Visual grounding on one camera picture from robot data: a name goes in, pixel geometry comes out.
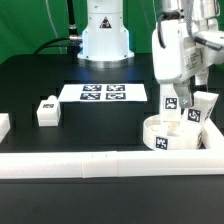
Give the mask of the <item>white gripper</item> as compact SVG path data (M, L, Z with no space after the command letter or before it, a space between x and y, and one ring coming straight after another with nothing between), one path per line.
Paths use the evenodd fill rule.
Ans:
M187 33L184 19L161 18L152 35L152 55L155 78L159 84L175 84L174 89L181 108L193 105L188 78L195 75L199 91L208 91L208 68L224 63L224 31L220 31L215 18L194 21L192 31L221 49L214 50L196 43Z

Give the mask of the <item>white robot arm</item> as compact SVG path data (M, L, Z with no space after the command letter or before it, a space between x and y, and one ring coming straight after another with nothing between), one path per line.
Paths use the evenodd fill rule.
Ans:
M129 61L129 32L123 25L123 0L87 0L80 61L110 67ZM224 31L218 28L218 0L158 0L152 56L156 80L171 84L179 105L193 105L189 85L195 76L207 83L208 67L224 63Z

